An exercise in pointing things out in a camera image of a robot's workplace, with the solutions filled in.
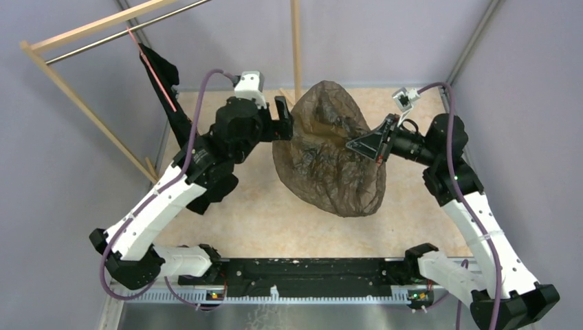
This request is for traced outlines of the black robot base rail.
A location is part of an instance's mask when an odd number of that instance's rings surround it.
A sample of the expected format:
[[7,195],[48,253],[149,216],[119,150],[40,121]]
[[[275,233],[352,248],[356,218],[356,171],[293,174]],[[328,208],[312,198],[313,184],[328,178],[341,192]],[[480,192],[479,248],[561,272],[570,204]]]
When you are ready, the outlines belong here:
[[273,287],[283,298],[389,297],[394,286],[428,288],[402,258],[229,258],[178,283],[225,288],[228,298],[266,297]]

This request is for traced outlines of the dark translucent trash bag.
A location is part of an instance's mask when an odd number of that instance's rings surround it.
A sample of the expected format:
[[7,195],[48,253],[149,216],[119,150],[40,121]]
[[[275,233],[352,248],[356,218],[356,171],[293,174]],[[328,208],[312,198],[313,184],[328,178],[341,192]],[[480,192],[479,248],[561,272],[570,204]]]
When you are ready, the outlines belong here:
[[290,141],[272,145],[280,181],[295,196],[339,217],[375,214],[386,192],[386,167],[347,148],[371,132],[361,109],[340,84],[322,80],[291,110]]

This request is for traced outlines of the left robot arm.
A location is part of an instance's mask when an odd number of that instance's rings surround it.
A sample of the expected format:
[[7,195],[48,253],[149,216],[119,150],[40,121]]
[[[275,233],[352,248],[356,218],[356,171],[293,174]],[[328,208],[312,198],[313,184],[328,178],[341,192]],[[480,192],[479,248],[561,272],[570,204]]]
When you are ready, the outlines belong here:
[[278,119],[268,105],[230,97],[215,113],[207,133],[184,146],[154,187],[117,224],[95,229],[89,239],[102,255],[103,272],[130,290],[161,277],[197,277],[204,284],[220,276],[219,255],[209,245],[157,247],[158,234],[185,208],[202,215],[238,184],[234,167],[261,142],[291,140],[294,120],[283,96],[274,99]]

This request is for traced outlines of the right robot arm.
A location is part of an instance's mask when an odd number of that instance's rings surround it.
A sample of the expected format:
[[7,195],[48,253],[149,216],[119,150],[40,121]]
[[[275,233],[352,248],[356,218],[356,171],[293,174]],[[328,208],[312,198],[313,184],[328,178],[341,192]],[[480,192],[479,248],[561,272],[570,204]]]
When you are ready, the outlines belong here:
[[560,295],[527,269],[499,226],[480,179],[463,159],[468,142],[463,121],[442,113],[423,134],[400,126],[399,119],[386,116],[346,147],[378,165],[391,155],[424,165],[425,187],[462,234],[479,269],[473,273],[424,243],[406,251],[405,278],[442,286],[470,310],[479,329],[521,329],[541,320]]

